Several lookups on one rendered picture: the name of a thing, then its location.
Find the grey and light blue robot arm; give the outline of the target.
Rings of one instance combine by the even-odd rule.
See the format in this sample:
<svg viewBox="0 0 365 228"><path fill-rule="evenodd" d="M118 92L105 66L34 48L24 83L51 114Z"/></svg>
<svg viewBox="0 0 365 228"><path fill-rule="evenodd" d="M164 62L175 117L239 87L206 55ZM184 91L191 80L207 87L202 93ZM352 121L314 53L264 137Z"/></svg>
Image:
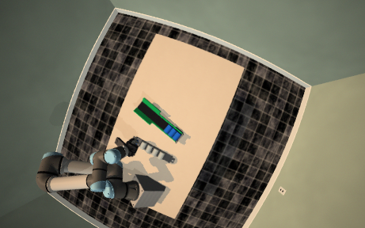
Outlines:
<svg viewBox="0 0 365 228"><path fill-rule="evenodd" d="M115 148L92 153L90 161L70 160L59 152L47 152L36 175L37 185L49 193L90 188L92 192L103 192L107 198L136 201L139 198L139 183L136 180L123 182L123 164L120 160L128 155L128 148L124 146L127 144L119 137L116 137L115 144ZM85 175L58 177L63 173Z"/></svg>

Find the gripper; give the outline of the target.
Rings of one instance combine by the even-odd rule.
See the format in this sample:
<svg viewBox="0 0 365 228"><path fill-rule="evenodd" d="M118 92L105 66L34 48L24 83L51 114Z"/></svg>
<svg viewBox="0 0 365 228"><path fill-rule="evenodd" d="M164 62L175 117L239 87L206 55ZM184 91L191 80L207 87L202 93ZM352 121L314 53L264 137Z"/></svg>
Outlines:
<svg viewBox="0 0 365 228"><path fill-rule="evenodd" d="M135 143L135 144L134 144ZM129 152L129 154L127 155L128 157L130 157L130 156L135 156L135 154L136 154L136 151L137 151L137 149L139 148L139 146L138 145L136 145L136 144L140 144L138 141L137 141L137 139L130 139L130 140L128 140L127 142L126 142L126 144L127 145L125 145L127 148L128 148L128 152ZM137 148L137 149L136 149Z"/></svg>

